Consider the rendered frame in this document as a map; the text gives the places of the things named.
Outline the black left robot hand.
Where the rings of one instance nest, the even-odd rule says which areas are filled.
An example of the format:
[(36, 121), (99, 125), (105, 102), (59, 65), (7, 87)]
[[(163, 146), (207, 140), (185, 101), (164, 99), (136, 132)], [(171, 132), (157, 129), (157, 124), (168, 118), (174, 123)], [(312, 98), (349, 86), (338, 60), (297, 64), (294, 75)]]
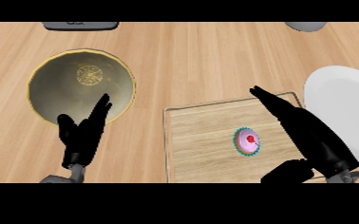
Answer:
[(67, 169), (75, 164), (87, 166), (93, 161), (111, 107), (109, 95), (103, 94), (90, 116), (80, 124), (74, 123), (69, 115), (58, 116), (59, 139), (65, 145), (62, 166)]

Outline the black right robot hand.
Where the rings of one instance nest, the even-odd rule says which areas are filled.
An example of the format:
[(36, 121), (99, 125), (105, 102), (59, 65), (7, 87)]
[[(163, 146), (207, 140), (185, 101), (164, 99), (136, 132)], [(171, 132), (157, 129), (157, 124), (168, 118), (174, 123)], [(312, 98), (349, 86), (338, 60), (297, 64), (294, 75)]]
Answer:
[(344, 141), (304, 108), (264, 91), (259, 86), (250, 89), (264, 108), (276, 117), (290, 139), (303, 155), (303, 159), (287, 160), (262, 178), (262, 183), (303, 183), (318, 170), (325, 179), (341, 171), (359, 167)]

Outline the white plate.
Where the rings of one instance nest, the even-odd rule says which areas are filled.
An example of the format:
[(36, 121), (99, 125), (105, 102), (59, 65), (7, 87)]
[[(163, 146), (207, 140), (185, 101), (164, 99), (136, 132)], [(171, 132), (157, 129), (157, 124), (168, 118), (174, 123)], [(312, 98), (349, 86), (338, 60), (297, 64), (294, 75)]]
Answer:
[(306, 79), (303, 100), (359, 159), (359, 69), (343, 65), (319, 68)]

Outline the pink cupcake with teal wrapper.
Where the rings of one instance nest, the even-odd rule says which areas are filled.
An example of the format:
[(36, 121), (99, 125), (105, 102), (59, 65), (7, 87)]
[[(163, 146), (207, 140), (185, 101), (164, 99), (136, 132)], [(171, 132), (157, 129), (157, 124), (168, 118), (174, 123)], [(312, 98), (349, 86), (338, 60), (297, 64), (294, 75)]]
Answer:
[(236, 128), (233, 132), (233, 146), (244, 157), (253, 157), (262, 150), (262, 139), (256, 131), (248, 127)]

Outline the wooden tray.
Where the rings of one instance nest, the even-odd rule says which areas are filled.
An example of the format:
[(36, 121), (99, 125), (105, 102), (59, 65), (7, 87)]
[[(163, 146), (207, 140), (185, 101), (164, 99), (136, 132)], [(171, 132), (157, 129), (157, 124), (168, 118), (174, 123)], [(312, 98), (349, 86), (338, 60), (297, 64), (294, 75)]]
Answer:
[[(276, 118), (254, 97), (167, 108), (163, 120), (170, 183), (257, 183), (285, 160), (301, 158)], [(235, 149), (233, 134), (241, 127), (260, 136), (262, 149), (253, 157)]]

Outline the dark bowl with gold rim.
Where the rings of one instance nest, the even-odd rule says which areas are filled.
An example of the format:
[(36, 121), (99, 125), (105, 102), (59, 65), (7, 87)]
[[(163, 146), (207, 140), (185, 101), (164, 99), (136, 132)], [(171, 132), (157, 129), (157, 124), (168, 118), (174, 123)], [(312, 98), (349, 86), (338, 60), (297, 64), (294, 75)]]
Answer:
[(103, 94), (112, 103), (105, 120), (109, 123), (134, 101), (136, 81), (126, 63), (102, 50), (67, 50), (50, 56), (33, 72), (27, 100), (34, 113), (52, 125), (58, 125), (61, 114), (80, 123)]

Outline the pale grey round object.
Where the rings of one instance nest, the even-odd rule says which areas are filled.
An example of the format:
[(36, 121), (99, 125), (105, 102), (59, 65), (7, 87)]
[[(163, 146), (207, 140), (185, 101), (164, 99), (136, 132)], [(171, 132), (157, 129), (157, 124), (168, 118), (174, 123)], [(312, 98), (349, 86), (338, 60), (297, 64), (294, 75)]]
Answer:
[(287, 25), (297, 31), (315, 32), (325, 27), (327, 23), (325, 22), (287, 22)]

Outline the dark grey flat appliance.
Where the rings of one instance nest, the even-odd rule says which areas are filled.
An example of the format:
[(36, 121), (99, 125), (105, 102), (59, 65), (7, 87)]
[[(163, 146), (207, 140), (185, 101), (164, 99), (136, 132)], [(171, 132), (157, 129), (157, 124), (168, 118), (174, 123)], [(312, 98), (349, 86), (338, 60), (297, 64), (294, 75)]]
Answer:
[(109, 30), (118, 27), (118, 22), (43, 22), (49, 30)]

